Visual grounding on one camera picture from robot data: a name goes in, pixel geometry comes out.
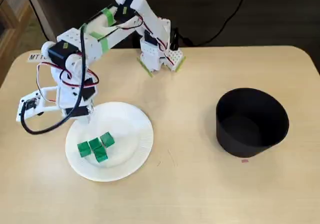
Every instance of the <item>black cylindrical container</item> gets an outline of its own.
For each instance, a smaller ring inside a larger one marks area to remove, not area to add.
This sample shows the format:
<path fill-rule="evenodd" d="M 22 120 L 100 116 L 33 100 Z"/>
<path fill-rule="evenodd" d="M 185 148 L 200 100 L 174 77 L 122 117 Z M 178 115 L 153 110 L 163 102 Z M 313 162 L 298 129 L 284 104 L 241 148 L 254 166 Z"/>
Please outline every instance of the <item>black cylindrical container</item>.
<path fill-rule="evenodd" d="M 227 152 L 237 157 L 252 157 L 278 144 L 289 130 L 282 105 L 257 89 L 231 90 L 216 108 L 216 137 Z"/>

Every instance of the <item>dark background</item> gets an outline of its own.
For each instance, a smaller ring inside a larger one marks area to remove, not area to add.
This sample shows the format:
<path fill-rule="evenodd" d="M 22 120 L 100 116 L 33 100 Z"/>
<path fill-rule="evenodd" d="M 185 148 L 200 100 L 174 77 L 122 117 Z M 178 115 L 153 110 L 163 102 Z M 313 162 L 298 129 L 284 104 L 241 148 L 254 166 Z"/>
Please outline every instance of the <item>dark background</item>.
<path fill-rule="evenodd" d="M 80 27 L 115 0 L 39 0 L 55 35 Z M 155 14 L 171 20 L 194 43 L 212 37 L 239 0 L 147 0 Z M 208 46 L 294 45 L 320 70 L 320 0 L 244 0 L 223 33 Z M 132 47 L 125 40 L 119 47 Z"/>

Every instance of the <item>label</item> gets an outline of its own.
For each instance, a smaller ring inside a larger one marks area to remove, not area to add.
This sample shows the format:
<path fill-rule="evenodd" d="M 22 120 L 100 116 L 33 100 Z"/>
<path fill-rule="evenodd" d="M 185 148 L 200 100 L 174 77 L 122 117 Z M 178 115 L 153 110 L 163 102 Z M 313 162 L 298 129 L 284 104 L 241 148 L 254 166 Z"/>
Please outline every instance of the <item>label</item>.
<path fill-rule="evenodd" d="M 43 57 L 43 55 L 40 53 L 31 53 L 31 54 L 29 54 L 27 62 L 28 63 L 41 63 L 41 62 L 46 62 L 48 60 L 49 59 Z"/>

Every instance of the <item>wooden table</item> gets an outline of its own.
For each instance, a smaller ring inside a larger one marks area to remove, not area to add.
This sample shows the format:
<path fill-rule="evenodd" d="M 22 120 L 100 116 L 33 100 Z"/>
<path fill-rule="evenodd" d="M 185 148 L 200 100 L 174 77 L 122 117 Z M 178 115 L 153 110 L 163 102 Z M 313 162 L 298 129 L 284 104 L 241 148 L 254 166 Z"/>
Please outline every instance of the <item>wooden table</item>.
<path fill-rule="evenodd" d="M 113 183 L 78 176 L 65 156 L 72 123 L 41 136 L 15 122 L 19 99 L 36 90 L 36 63 L 18 57 L 0 89 L 1 223 L 319 224 L 320 78 L 294 47 L 185 48 L 178 73 L 154 78 L 137 50 L 111 50 L 92 66 L 100 76 L 96 104 L 141 108 L 154 128 L 152 152 L 136 173 Z M 41 85 L 52 85 L 47 70 Z M 215 108 L 228 90 L 253 87 L 286 109 L 283 142 L 247 163 L 215 136 Z M 34 117 L 44 128 L 59 113 Z"/>

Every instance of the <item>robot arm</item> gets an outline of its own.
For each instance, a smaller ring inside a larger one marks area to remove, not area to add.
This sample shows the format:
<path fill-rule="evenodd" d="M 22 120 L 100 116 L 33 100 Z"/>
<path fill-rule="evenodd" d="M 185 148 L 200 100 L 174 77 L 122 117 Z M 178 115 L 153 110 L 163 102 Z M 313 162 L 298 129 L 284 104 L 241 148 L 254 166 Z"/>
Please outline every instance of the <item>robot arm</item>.
<path fill-rule="evenodd" d="M 98 76 L 89 70 L 89 66 L 109 49 L 124 40 L 134 31 L 140 39 L 140 61 L 150 71 L 160 70 L 166 65 L 175 71 L 183 61 L 180 49 L 170 50 L 171 22 L 157 17 L 146 0 L 116 0 L 118 6 L 105 8 L 90 19 L 85 27 L 85 88 L 79 108 L 73 118 L 88 122 L 93 112 L 93 98 L 97 95 Z M 34 100 L 27 106 L 24 118 L 27 119 L 42 112 L 61 110 L 66 116 L 74 107 L 79 94 L 82 75 L 80 30 L 71 28 L 57 37 L 57 43 L 48 41 L 41 49 L 42 55 L 51 63 L 51 73 L 56 87 L 39 89 L 20 101 L 16 120 L 24 100 Z M 47 92 L 56 91 L 55 106 L 46 106 Z"/>

